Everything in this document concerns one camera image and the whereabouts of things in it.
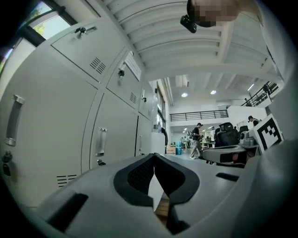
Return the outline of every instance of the locker vent slot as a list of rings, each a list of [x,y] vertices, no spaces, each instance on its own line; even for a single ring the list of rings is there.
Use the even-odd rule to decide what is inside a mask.
[[[132,101],[134,104],[136,104],[136,96],[134,95],[134,93],[130,94],[130,101]]]
[[[58,187],[64,187],[66,184],[68,184],[71,180],[75,179],[76,177],[76,174],[57,176]]]
[[[102,74],[106,66],[97,57],[91,62],[90,66],[94,68],[99,74]]]

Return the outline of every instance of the ceiling light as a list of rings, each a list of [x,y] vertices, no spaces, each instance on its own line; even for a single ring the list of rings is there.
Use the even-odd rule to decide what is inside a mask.
[[[249,88],[247,91],[249,91],[249,90],[250,90],[250,89],[251,89],[253,86],[254,86],[254,84],[253,84],[253,85],[251,85],[251,86],[250,86],[250,88]]]

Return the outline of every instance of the ceiling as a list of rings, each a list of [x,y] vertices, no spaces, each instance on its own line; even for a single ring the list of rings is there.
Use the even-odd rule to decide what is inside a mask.
[[[210,129],[208,129],[208,127],[214,126],[214,128],[218,128],[220,124],[205,124],[203,125],[199,131],[210,131]],[[187,128],[187,131],[192,131],[195,128],[196,125],[193,126],[171,126],[171,132],[172,133],[183,133],[184,129]]]
[[[211,28],[198,26],[192,34],[180,24],[187,0],[80,1],[114,24],[137,52],[149,81],[169,78],[173,102],[184,92],[194,99],[243,99],[253,83],[279,82],[252,14]],[[185,75],[189,86],[177,75]],[[210,95],[212,90],[217,94]]]

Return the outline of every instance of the white cabinet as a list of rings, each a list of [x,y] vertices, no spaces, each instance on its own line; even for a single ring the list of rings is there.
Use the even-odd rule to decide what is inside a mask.
[[[153,106],[153,91],[148,81],[143,80],[139,112],[148,119],[151,119]]]
[[[78,28],[52,46],[102,83],[107,70],[124,48],[124,43],[113,27],[103,20],[82,28],[85,28],[85,33],[81,33]]]
[[[8,163],[11,176],[3,177],[28,207],[37,207],[81,174],[82,137],[96,94],[86,76],[50,54],[34,51],[6,88],[0,102],[0,157],[11,151],[13,158]],[[13,140],[15,146],[5,143]]]
[[[93,129],[90,168],[98,160],[114,163],[135,155],[137,115],[121,99],[106,91],[101,100]]]
[[[121,69],[117,67],[108,82],[107,88],[133,108],[137,108],[140,101],[141,83],[131,70],[123,67],[124,76],[120,76]]]
[[[146,117],[139,115],[136,137],[135,155],[151,153],[152,123]]]

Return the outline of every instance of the man in black shirt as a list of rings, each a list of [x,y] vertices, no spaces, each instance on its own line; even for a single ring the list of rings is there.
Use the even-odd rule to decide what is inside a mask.
[[[195,159],[195,153],[196,150],[198,150],[198,156],[200,156],[201,151],[201,143],[200,143],[200,134],[199,134],[199,128],[201,128],[202,124],[198,123],[197,126],[194,128],[194,147],[191,150],[190,158]]]

